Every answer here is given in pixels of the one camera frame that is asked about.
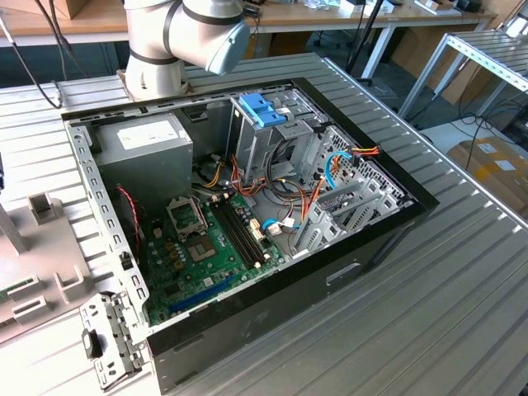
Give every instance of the blue cable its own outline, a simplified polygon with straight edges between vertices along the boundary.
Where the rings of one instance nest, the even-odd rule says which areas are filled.
[[[332,189],[336,188],[336,183],[333,182],[332,175],[330,174],[330,162],[332,161],[332,158],[334,158],[334,157],[336,157],[338,155],[343,156],[346,159],[352,159],[352,156],[349,153],[346,153],[344,151],[336,151],[335,153],[332,153],[332,154],[330,154],[328,156],[327,166],[324,168],[324,174],[325,174],[325,176],[327,178],[328,185]]]
[[[279,222],[279,220],[277,220],[277,219],[269,219],[269,220],[266,220],[266,221],[264,222],[264,224],[262,225],[262,229],[263,229],[264,231],[266,231],[266,229],[267,229],[270,225],[275,224],[275,223],[278,223],[278,222]]]

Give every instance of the red cable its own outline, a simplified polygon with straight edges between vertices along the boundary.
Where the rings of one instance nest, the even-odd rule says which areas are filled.
[[[136,243],[136,249],[138,251],[138,257],[139,257],[139,221],[138,221],[138,212],[135,210],[135,203],[132,197],[123,187],[116,187],[116,189],[120,192],[122,192],[126,199],[129,200],[130,206],[132,208],[132,214],[134,215],[134,231],[135,231],[135,243]]]

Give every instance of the yellow wire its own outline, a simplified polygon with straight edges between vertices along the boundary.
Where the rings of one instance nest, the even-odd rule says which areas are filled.
[[[219,163],[218,167],[216,168],[216,173],[214,175],[214,179],[210,183],[204,184],[204,187],[210,188],[210,187],[214,186],[216,183],[218,183],[218,180],[220,179],[220,168],[221,167],[222,167],[222,164]]]
[[[373,151],[373,150],[376,150],[376,147],[373,147],[373,148],[353,148],[352,151]]]

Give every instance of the chip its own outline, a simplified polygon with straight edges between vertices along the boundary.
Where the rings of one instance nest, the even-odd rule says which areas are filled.
[[[180,291],[180,286],[176,283],[165,287],[165,293],[167,293],[167,295],[175,295],[178,291]]]
[[[268,238],[264,238],[262,241],[261,241],[261,245],[263,248],[265,249],[268,249],[271,247],[271,242]]]
[[[207,235],[195,237],[187,242],[187,250],[194,262],[201,262],[206,258],[216,255],[213,241]]]

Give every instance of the ribbed surface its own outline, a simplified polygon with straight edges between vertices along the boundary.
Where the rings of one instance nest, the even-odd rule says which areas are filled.
[[[450,35],[447,44],[517,89],[528,88],[528,43],[502,31],[481,31]]]
[[[515,395],[528,378],[526,225],[395,115],[316,55],[251,60],[235,73],[190,68],[198,91],[306,77],[441,202],[368,276],[276,329],[175,394]],[[76,109],[127,102],[117,78],[64,84]],[[33,87],[0,91],[0,151],[8,209],[37,191],[66,206],[94,276],[106,265],[57,111]],[[0,348],[5,389],[98,394],[75,312]],[[157,394],[148,371],[116,391]]]

